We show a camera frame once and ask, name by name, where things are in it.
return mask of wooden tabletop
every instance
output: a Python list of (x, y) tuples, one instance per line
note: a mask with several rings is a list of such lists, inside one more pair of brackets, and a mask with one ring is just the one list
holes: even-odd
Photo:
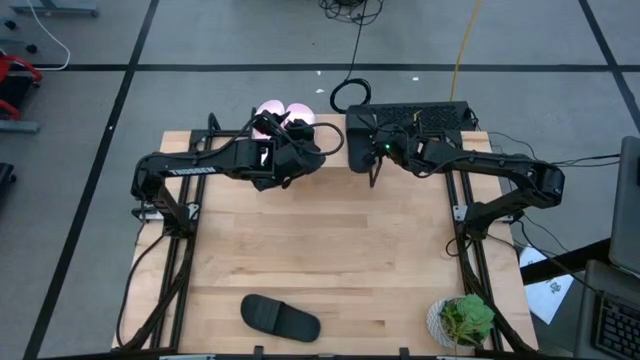
[[(344, 128), (342, 115), (318, 117)], [(189, 136), (188, 131), (166, 132), (161, 150), (185, 151)], [(491, 151), (485, 132), (464, 132), (463, 139), (465, 149)], [(328, 150), (338, 137), (319, 128), (316, 142)], [(496, 177), (470, 178), (476, 201), (501, 195)], [(176, 198), (180, 182), (167, 180)], [(494, 224), (489, 233), (512, 241), (505, 224)], [(135, 256), (159, 234), (159, 223), (148, 225)], [(370, 189), (366, 174), (349, 170), (346, 144), (287, 190), (258, 192), (250, 182), (209, 176), (180, 351), (252, 353), (262, 345), (267, 354), (392, 355), (400, 347), (409, 347), (412, 355), (453, 354), (431, 338), (425, 323), (431, 304), (464, 294), (458, 261), (444, 250), (451, 238), (443, 175), (418, 179), (387, 161)], [(150, 252), (133, 278), (122, 325), (125, 339), (156, 304), (168, 244), (165, 240)], [(525, 342), (537, 348), (515, 252), (490, 239), (484, 249), (496, 305)], [(240, 316), (240, 302), (250, 293), (316, 315), (320, 337), (301, 343), (249, 328)], [(165, 344), (172, 320), (170, 310)]]

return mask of white pot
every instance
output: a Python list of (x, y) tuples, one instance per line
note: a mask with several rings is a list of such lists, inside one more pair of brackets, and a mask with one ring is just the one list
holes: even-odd
[(440, 318), (440, 313), (442, 312), (442, 308), (444, 307), (445, 302), (454, 299), (461, 299), (463, 297), (464, 296), (454, 296), (442, 299), (431, 305), (429, 311), (427, 312), (427, 328), (429, 329), (429, 333), (431, 334), (431, 336), (438, 342), (438, 344), (444, 347), (452, 349), (455, 349), (457, 347), (458, 349), (473, 350), (473, 346), (456, 344), (456, 342), (447, 335), (446, 331), (444, 330), (444, 326), (442, 325), (442, 319)]

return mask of potted plant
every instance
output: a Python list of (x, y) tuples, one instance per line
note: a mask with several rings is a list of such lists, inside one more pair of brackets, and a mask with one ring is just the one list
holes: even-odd
[(431, 306), (427, 326), (442, 346), (473, 349), (493, 328), (493, 311), (475, 294), (444, 299)]

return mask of red object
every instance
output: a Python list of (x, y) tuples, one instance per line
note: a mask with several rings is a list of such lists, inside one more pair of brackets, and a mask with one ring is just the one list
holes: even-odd
[(6, 55), (0, 57), (0, 81), (3, 81), (4, 78), (9, 74), (9, 70), (11, 70), (11, 63), (17, 63), (22, 66), (29, 72), (33, 74), (33, 82), (39, 84), (42, 81), (42, 74), (40, 71), (36, 70), (33, 65), (28, 62), (22, 60), (21, 58), (13, 55)]
[(9, 113), (9, 119), (20, 120), (20, 111), (11, 106), (8, 102), (0, 100), (0, 109), (5, 109)]

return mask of floor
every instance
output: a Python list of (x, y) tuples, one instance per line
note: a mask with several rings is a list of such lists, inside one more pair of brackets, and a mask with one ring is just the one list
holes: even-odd
[[(60, 64), (65, 53), (8, 2), (0, 1), (0, 14), (19, 29), (2, 27), (0, 38), (39, 52), (4, 50)], [(158, 148), (164, 131), (204, 127), (211, 111), (226, 128), (272, 98), (331, 112), (329, 94), (346, 75), (357, 34), (353, 24), (326, 19), (315, 0), (104, 0), (99, 8), (99, 18), (42, 18), (71, 50), (71, 66), (46, 73), (25, 108), (39, 134), (0, 134), (0, 162), (15, 164), (19, 177), (0, 208), (3, 359), (25, 350), (107, 351), (138, 227), (128, 191), (136, 161)], [(472, 9), (470, 0), (388, 1), (363, 29), (357, 63), (366, 66), (353, 76), (371, 83), (374, 103), (448, 99)], [(639, 11), (623, 0), (486, 1), (456, 98), (470, 103), (484, 130), (525, 140), (540, 158), (615, 153), (640, 126)], [(345, 90), (339, 105), (361, 98)], [(527, 152), (492, 139), (506, 152)], [(569, 249), (605, 238), (616, 174), (615, 166), (567, 169), (562, 205), (528, 214)], [(543, 231), (527, 232), (561, 251)], [(513, 233), (522, 239), (518, 227)], [(71, 258), (66, 279), (37, 320), (52, 277), (62, 284), (61, 255)], [(571, 350), (580, 293), (573, 285), (550, 326), (536, 319), (544, 348)]]

